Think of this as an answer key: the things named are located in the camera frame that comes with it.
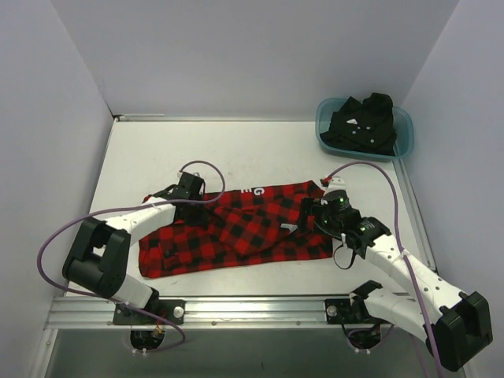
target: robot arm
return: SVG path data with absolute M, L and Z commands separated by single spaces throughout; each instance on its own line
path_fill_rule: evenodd
M 162 226 L 201 215 L 186 203 L 159 204 L 170 199 L 201 199 L 202 178 L 182 172 L 180 181 L 150 197 L 145 209 L 105 220 L 89 218 L 81 226 L 63 265 L 63 277 L 103 297 L 140 309 L 148 308 L 159 293 L 126 274 L 129 248 Z M 100 256 L 95 249 L 103 249 Z
M 384 224 L 373 217 L 362 217 L 359 210 L 352 208 L 341 178 L 331 178 L 325 184 L 326 192 L 320 201 L 303 200 L 298 226 L 302 229 L 306 226 L 306 218 L 314 216 L 315 225 L 323 233 L 346 244 L 353 254 L 383 270 L 410 295 L 395 295 L 381 284 L 369 281 L 350 294 L 352 309 L 358 318 L 388 321 L 415 335 L 431 349 L 420 307 L 412 299 L 417 294 L 404 260 L 406 254 L 432 323 L 442 365 L 457 371 L 491 343 L 490 310 L 483 296 L 477 292 L 467 295 L 441 279 L 407 250 L 400 251 L 396 238 Z

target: metal bracket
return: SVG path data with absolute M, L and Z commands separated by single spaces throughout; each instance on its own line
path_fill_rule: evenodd
M 328 324 L 375 324 L 379 319 L 361 317 L 352 308 L 349 298 L 326 299 L 325 319 Z
M 160 299 L 156 303 L 155 313 L 167 321 L 181 325 L 185 309 L 186 302 L 181 299 Z M 112 322 L 115 325 L 156 325 L 158 323 L 154 318 L 127 309 L 124 305 L 116 305 Z
M 324 301 L 328 298 L 349 303 L 348 295 L 161 297 L 160 300 L 185 303 L 185 306 L 182 306 L 184 330 L 326 329 L 328 322 Z M 122 325 L 113 324 L 112 319 L 116 311 L 114 303 L 102 298 L 73 295 L 55 298 L 47 318 L 46 329 L 153 328 L 152 323 L 135 322 L 137 325 L 132 325 L 129 319 L 122 321 Z

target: cable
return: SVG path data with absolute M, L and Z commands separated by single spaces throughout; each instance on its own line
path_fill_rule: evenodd
M 417 338 L 413 335 L 409 335 L 409 337 L 411 338 L 411 343 L 413 344 L 413 348 L 415 348 L 415 352 L 417 352 L 418 361 L 420 361 L 420 366 L 422 368 L 422 371 L 424 372 L 425 378 L 431 378 L 431 375 L 429 374 L 427 369 L 427 362 L 425 361 L 425 358 L 420 351 L 420 345 L 418 345 Z
M 344 245 L 342 244 L 341 246 L 339 246 L 338 248 L 336 248 L 334 250 L 334 252 L 332 253 L 332 260 L 334 261 L 334 263 L 336 264 L 336 266 L 338 268 L 340 268 L 341 270 L 348 270 L 350 269 L 352 266 L 354 266 L 354 263 L 355 263 L 355 257 L 357 256 L 357 254 L 355 252 L 352 251 L 352 258 L 350 259 L 350 264 L 348 264 L 348 266 L 346 268 L 343 268 L 342 266 L 340 266 L 338 264 L 338 262 L 336 261 L 336 251 L 339 249 L 339 248 L 342 248 Z
M 212 202 L 215 202 L 215 201 L 218 201 L 219 198 L 222 197 L 222 195 L 224 194 L 225 190 L 226 190 L 226 181 L 224 179 L 224 175 L 222 174 L 222 172 L 219 170 L 218 167 L 216 167 L 215 165 L 213 165 L 212 163 L 209 163 L 208 161 L 203 161 L 203 160 L 194 160 L 194 161 L 190 161 L 188 162 L 187 164 L 183 165 L 182 168 L 180 169 L 179 172 L 183 172 L 185 170 L 186 167 L 190 166 L 190 165 L 193 165 L 193 164 L 204 164 L 204 165 L 208 165 L 209 167 L 213 168 L 215 170 L 215 172 L 217 172 L 217 174 L 219 175 L 220 177 L 220 181 L 222 182 L 222 190 L 220 191 L 219 195 L 216 197 L 216 198 L 212 198 L 212 199 L 208 199 L 208 200 L 201 200 L 201 201 L 197 201 L 197 200 L 189 200 L 189 199 L 170 199 L 170 200 L 167 200 L 167 201 L 162 201 L 162 202 L 157 202 L 156 205 L 157 206 L 161 206 L 161 205 L 168 205 L 168 204 L 173 204 L 173 203 L 193 203 L 193 204 L 201 204 L 201 205 L 204 205 L 204 204 L 207 204 L 207 203 L 212 203 Z M 63 291 L 67 291 L 67 292 L 70 292 L 70 293 L 74 293 L 74 294 L 79 294 L 79 295 L 86 295 L 88 297 L 94 297 L 94 298 L 101 298 L 99 295 L 96 295 L 95 293 L 90 293 L 90 292 L 87 292 L 87 291 L 81 291 L 81 290 L 77 290 L 77 289 L 72 289 L 70 287 L 66 287 L 64 285 L 61 285 L 59 284 L 58 282 L 52 280 L 47 274 L 46 272 L 44 271 L 43 269 L 43 266 L 42 266 L 42 258 L 43 258 L 43 255 L 44 255 L 44 252 L 46 251 L 46 248 L 49 246 L 49 244 L 54 240 L 56 239 L 56 237 L 58 237 L 63 231 L 67 230 L 68 228 L 72 227 L 74 224 L 77 224 L 87 218 L 90 218 L 90 217 L 96 217 L 98 215 L 102 215 L 102 214 L 108 214 L 108 213 L 123 213 L 123 212 L 131 212 L 131 211 L 137 211 L 137 210 L 142 210 L 142 209 L 147 209 L 147 208 L 150 208 L 152 205 L 151 204 L 146 204 L 146 205 L 140 205 L 140 206 L 132 206 L 132 207 L 117 207 L 117 208 L 112 208 L 112 209 L 104 209 L 104 210 L 98 210 L 98 211 L 94 211 L 92 213 L 89 213 L 89 214 L 86 214 L 86 215 L 83 215 L 81 217 L 77 217 L 76 219 L 74 220 L 71 220 L 70 222 L 68 222 L 67 224 L 61 226 L 58 230 L 56 230 L 55 232 L 53 232 L 48 238 L 47 240 L 42 244 L 42 246 L 40 247 L 39 249 L 39 253 L 37 254 L 37 270 L 39 271 L 39 274 L 40 276 L 51 286 L 53 287 L 56 287 L 57 289 L 60 289 L 60 290 L 63 290 Z M 185 340 L 186 340 L 186 335 L 184 333 L 184 331 L 182 330 L 182 328 L 180 328 L 178 325 L 172 323 L 171 321 L 163 318 L 163 317 L 159 317 L 158 315 L 154 314 L 154 313 L 150 313 L 148 311 L 145 311 L 144 309 L 139 309 L 137 307 L 134 307 L 134 306 L 131 306 L 129 304 L 124 304 L 125 307 L 127 307 L 128 309 L 132 310 L 132 311 L 136 311 L 137 313 L 141 313 L 142 315 L 146 315 L 148 317 L 152 317 L 158 321 L 161 321 L 163 322 L 164 324 L 166 325 L 169 325 L 170 327 L 174 328 L 176 331 L 178 331 L 180 333 L 180 336 L 182 337 L 182 339 L 180 341 L 177 341 L 175 343 L 170 343 L 169 345 L 167 346 L 161 346 L 155 350 L 148 350 L 147 352 L 149 353 L 152 353 L 152 352 L 161 352 L 163 350 L 168 350 L 168 349 L 171 349 L 173 347 L 177 347 L 179 346 L 180 344 L 182 344 Z
M 343 171 L 345 168 L 351 167 L 352 165 L 368 165 L 370 167 L 373 167 L 381 172 L 381 174 L 385 177 L 387 180 L 389 186 L 391 187 L 392 190 L 392 196 L 394 197 L 394 230 L 395 230 L 395 238 L 397 239 L 397 245 L 399 250 L 401 251 L 401 254 L 403 256 L 404 262 L 406 264 L 406 267 L 408 268 L 409 275 L 411 276 L 411 281 L 413 283 L 413 288 L 415 290 L 415 295 L 417 296 L 417 301 L 418 304 L 420 305 L 421 312 L 422 312 L 422 317 L 424 318 L 424 323 L 425 323 L 425 329 L 427 330 L 427 335 L 428 339 L 431 341 L 431 347 L 432 347 L 432 355 L 434 356 L 434 361 L 435 361 L 435 367 L 438 372 L 439 378 L 444 377 L 444 371 L 443 371 L 443 366 L 441 365 L 441 358 L 439 356 L 439 351 L 438 347 L 435 344 L 435 339 L 434 339 L 434 332 L 432 330 L 432 325 L 431 321 L 428 319 L 428 313 L 427 313 L 427 308 L 424 303 L 424 299 L 421 294 L 421 290 L 418 287 L 418 282 L 417 278 L 415 276 L 415 272 L 413 271 L 413 266 L 411 265 L 410 260 L 408 259 L 408 256 L 404 254 L 404 246 L 402 245 L 401 242 L 401 235 L 399 232 L 399 204 L 398 204 L 398 197 L 397 197 L 397 191 L 395 190 L 394 183 L 392 183 L 391 178 L 389 175 L 378 165 L 371 163 L 369 161 L 352 161 L 351 163 L 347 163 L 345 165 L 342 165 L 338 169 L 334 170 L 331 174 L 328 175 L 328 177 L 333 177 L 335 174 L 338 172 Z

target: white wall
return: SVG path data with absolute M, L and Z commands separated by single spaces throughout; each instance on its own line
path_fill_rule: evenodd
M 458 0 L 53 0 L 114 114 L 314 118 L 401 103 Z
M 88 209 L 112 117 L 49 0 L 0 2 L 0 366 L 28 376 L 55 291 L 35 256 Z M 71 235 L 50 249 L 61 277 Z
M 504 371 L 504 2 L 461 0 L 404 107 L 408 172 L 443 276 L 491 305 L 480 376 Z

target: metal frame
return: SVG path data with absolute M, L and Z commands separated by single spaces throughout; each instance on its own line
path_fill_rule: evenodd
M 56 343 L 57 329 L 45 329 L 40 340 L 39 350 L 31 367 L 30 377 L 43 378 L 49 368 L 50 357 Z
M 184 329 L 337 327 L 326 321 L 324 301 L 329 298 L 348 299 L 348 296 L 162 297 L 186 301 Z M 152 328 L 152 325 L 114 325 L 115 309 L 111 301 L 100 298 L 55 298 L 46 329 Z
M 178 117 L 164 114 L 121 114 L 114 115 L 117 122 L 307 122 L 312 117 L 287 119 L 285 117 Z

